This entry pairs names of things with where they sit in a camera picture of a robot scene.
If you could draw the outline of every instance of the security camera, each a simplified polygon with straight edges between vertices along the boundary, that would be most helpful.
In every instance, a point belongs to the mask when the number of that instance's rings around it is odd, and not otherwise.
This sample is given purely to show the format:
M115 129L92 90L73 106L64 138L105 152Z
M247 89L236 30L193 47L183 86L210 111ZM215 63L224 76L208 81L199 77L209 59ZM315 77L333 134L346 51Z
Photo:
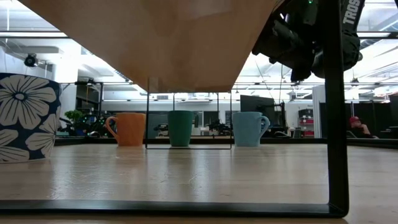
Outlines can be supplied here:
M28 54L24 63L27 67L34 68L39 64L39 60L37 60L36 54Z

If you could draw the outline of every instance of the ceiling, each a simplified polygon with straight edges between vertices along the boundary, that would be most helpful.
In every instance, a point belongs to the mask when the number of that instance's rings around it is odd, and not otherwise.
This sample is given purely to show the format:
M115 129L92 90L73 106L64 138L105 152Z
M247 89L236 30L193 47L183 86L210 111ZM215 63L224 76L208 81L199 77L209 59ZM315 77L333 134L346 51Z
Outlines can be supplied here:
M395 26L392 26L395 22L398 29L398 10L394 0L366 0L358 31L376 32L385 30L386 27L395 29ZM16 0L0 0L0 30L59 31ZM353 78L358 78L360 82L366 83L396 82L398 80L398 40L362 41L365 46L361 50L363 60L358 62L353 69L345 71L345 82L350 82ZM91 54L82 55L84 49L71 39L12 39L12 42L8 42L8 44L12 49L23 49L31 46L56 47L60 50L59 54L40 54L40 59L58 63L63 58L72 58L73 63L79 64L79 76L93 77L95 80L103 82L124 81L112 67L100 58ZM279 63L271 64L264 55L254 56L250 54L237 82L290 82L290 74L290 68ZM305 82L320 83L323 80L312 75ZM310 92L308 86L292 87L276 84L267 87L264 87L264 85L236 85L235 88L247 91L263 89L262 91L274 91L274 95L280 88L286 93L292 92L292 90L302 93ZM361 92L371 91L367 89L371 88L364 86Z

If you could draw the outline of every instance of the green plant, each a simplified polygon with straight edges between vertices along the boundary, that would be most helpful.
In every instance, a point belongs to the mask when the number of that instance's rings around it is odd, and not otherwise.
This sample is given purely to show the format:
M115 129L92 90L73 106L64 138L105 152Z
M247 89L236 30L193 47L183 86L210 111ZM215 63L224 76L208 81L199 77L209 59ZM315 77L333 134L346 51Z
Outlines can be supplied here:
M65 116L73 123L75 124L77 121L79 121L80 118L83 117L83 113L78 111L78 110L73 110L73 111L67 111L65 112Z

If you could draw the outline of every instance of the table surface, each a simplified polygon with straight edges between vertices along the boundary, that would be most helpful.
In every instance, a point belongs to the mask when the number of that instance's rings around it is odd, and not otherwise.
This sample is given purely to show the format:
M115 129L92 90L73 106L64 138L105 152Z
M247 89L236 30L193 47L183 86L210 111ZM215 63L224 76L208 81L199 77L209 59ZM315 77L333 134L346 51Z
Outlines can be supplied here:
M348 155L351 208L345 220L92 215L0 217L0 223L396 223L398 151L350 147ZM0 164L0 200L326 203L327 170L326 146L317 144L231 151L60 146L46 161Z

